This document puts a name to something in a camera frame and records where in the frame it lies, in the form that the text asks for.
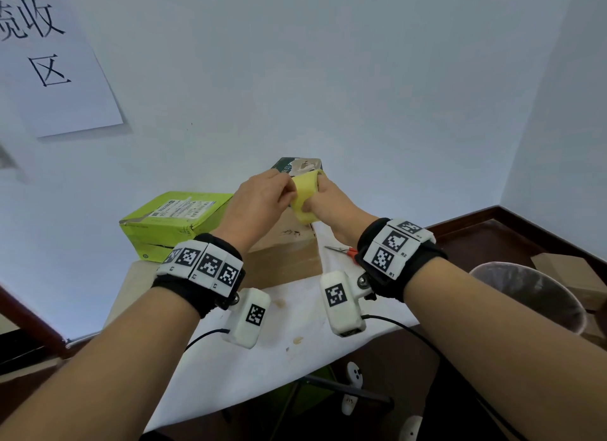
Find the forearm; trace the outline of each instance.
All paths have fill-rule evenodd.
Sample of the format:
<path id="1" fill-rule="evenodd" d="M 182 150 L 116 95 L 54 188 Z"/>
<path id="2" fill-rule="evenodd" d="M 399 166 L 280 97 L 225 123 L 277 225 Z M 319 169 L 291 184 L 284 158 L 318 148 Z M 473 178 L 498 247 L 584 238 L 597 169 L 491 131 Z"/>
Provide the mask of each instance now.
<path id="1" fill-rule="evenodd" d="M 199 321 L 178 295 L 150 289 L 21 405 L 0 439 L 138 439 Z"/>
<path id="2" fill-rule="evenodd" d="M 451 363 L 530 440 L 607 437 L 607 353 L 435 258 L 407 306 Z"/>

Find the black cable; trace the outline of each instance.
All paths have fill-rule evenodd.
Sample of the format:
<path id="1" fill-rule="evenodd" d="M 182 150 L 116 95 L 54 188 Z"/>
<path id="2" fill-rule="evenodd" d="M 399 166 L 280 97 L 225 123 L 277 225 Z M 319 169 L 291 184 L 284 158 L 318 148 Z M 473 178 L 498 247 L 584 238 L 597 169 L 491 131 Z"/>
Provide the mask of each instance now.
<path id="1" fill-rule="evenodd" d="M 187 344 L 186 350 L 188 348 L 190 348 L 192 345 L 194 345 L 196 342 L 198 342 L 200 339 L 202 339 L 203 337 L 206 337 L 209 334 L 213 334 L 214 332 L 224 332 L 225 334 L 227 334 L 228 332 L 230 332 L 230 330 L 229 329 L 214 329 L 214 330 L 210 330 L 208 332 L 205 332 L 203 335 L 198 336 L 192 342 L 190 342 L 189 344 Z"/>
<path id="2" fill-rule="evenodd" d="M 415 337 L 419 338 L 422 342 L 424 342 L 426 345 L 428 345 L 432 350 L 435 351 L 435 353 L 441 357 L 441 359 L 447 361 L 450 363 L 449 360 L 447 360 L 447 357 L 445 355 L 443 355 L 443 352 L 441 352 L 438 348 L 436 348 L 436 346 L 430 342 L 427 338 L 425 338 L 423 335 L 421 335 L 419 332 L 417 332 L 416 330 L 413 330 L 411 328 L 409 328 L 408 326 L 405 326 L 402 323 L 397 322 L 396 320 L 393 320 L 392 318 L 385 318 L 385 317 L 379 317 L 377 315 L 362 315 L 361 318 L 363 320 L 366 320 L 368 318 L 375 318 L 376 320 L 383 320 L 385 322 L 389 322 L 392 324 L 395 324 L 397 326 L 400 326 L 402 329 L 409 331 L 411 334 L 413 334 Z M 468 385 L 470 385 L 470 389 L 472 389 L 472 392 L 474 393 L 474 396 L 479 399 L 479 401 L 481 401 L 481 403 L 483 404 L 483 406 L 485 406 L 487 408 L 487 410 L 493 414 L 493 416 L 506 428 L 506 430 L 508 430 L 510 433 L 512 433 L 514 436 L 516 436 L 518 439 L 520 439 L 521 441 L 528 441 L 526 437 L 523 436 L 522 433 L 520 433 L 519 430 L 517 430 L 516 428 L 514 428 L 510 422 L 508 422 L 507 420 L 504 419 L 504 417 L 501 416 L 501 414 L 499 414 L 499 412 L 497 412 L 493 406 L 491 406 L 491 404 L 489 404 L 489 402 L 483 398 L 483 396 L 476 391 L 476 388 L 474 388 L 472 386 L 472 384 L 468 381 L 466 381 L 468 383 Z"/>

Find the yellow sponge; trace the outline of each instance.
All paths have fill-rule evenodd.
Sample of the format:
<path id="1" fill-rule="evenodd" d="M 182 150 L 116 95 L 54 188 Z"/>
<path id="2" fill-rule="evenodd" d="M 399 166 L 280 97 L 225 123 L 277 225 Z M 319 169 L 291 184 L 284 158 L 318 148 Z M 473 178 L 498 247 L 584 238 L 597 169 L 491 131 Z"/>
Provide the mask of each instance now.
<path id="1" fill-rule="evenodd" d="M 304 213 L 302 211 L 304 201 L 318 192 L 319 174 L 324 174 L 324 171 L 314 170 L 293 178 L 293 182 L 297 187 L 297 198 L 291 202 L 291 208 L 295 211 L 297 220 L 302 224 L 311 224 L 319 220 L 314 213 Z"/>

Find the human hand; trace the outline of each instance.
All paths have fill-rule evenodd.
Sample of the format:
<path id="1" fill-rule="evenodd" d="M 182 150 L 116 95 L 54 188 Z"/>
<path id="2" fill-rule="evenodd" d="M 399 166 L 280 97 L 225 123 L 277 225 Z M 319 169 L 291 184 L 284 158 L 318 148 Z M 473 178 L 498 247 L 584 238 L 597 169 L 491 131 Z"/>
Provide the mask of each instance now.
<path id="1" fill-rule="evenodd" d="M 362 232 L 377 220 L 377 217 L 357 207 L 325 175 L 318 175 L 318 192 L 303 202 L 302 211 L 312 211 L 330 226 L 335 238 L 352 247 L 356 247 Z"/>
<path id="2" fill-rule="evenodd" d="M 211 233 L 246 254 L 278 221 L 297 196 L 287 173 L 269 169 L 240 184 L 230 200 L 221 224 Z"/>

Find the scissors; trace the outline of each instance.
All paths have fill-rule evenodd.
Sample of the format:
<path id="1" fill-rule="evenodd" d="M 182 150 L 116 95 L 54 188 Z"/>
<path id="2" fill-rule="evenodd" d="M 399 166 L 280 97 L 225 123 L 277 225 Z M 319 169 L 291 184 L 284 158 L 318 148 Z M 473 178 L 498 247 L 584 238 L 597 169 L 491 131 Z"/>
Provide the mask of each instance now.
<path id="1" fill-rule="evenodd" d="M 354 256 L 358 254 L 358 251 L 356 250 L 356 248 L 338 248 L 335 246 L 325 246 L 325 248 L 331 249 L 333 251 L 345 253 L 345 255 L 347 255 L 350 259 L 352 259 L 354 264 L 359 265 L 359 263 L 356 262 L 356 259 L 354 259 Z"/>

